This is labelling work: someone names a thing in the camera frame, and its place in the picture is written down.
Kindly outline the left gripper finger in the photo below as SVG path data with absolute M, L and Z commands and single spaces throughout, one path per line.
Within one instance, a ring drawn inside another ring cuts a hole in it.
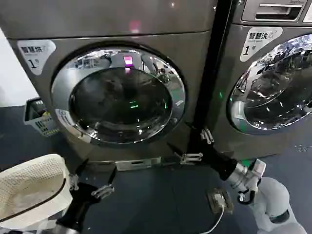
M 104 185 L 98 188 L 97 190 L 91 192 L 91 195 L 95 198 L 106 198 L 110 194 L 112 194 L 115 191 L 113 181 L 116 176 L 116 173 L 117 173 L 117 167 L 115 166 L 108 179 L 107 185 Z
M 82 172 L 86 168 L 89 159 L 85 159 L 77 168 L 73 174 L 69 174 L 70 191 L 77 191 L 79 189 L 78 180 Z

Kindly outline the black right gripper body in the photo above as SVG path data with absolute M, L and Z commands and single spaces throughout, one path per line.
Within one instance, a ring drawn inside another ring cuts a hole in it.
M 202 163 L 214 169 L 223 181 L 227 180 L 236 169 L 237 160 L 217 151 L 212 145 L 204 144 L 202 155 Z

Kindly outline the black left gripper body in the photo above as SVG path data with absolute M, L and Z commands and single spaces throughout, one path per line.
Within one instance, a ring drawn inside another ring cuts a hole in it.
M 98 199 L 92 195 L 97 187 L 79 182 L 78 190 L 72 190 L 73 200 L 62 218 L 56 221 L 57 227 L 65 230 L 82 231 L 86 214 L 91 205 L 98 203 Z

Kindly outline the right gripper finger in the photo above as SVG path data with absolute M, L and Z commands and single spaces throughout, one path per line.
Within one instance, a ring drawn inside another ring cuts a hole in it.
M 191 142 L 196 143 L 198 141 L 205 141 L 207 144 L 214 144 L 215 140 L 210 129 L 207 126 L 203 128 L 199 128 L 191 124 L 192 134 L 191 134 Z
M 172 150 L 173 154 L 179 158 L 179 164 L 197 164 L 202 161 L 202 153 L 184 153 L 176 146 L 167 143 L 168 147 Z

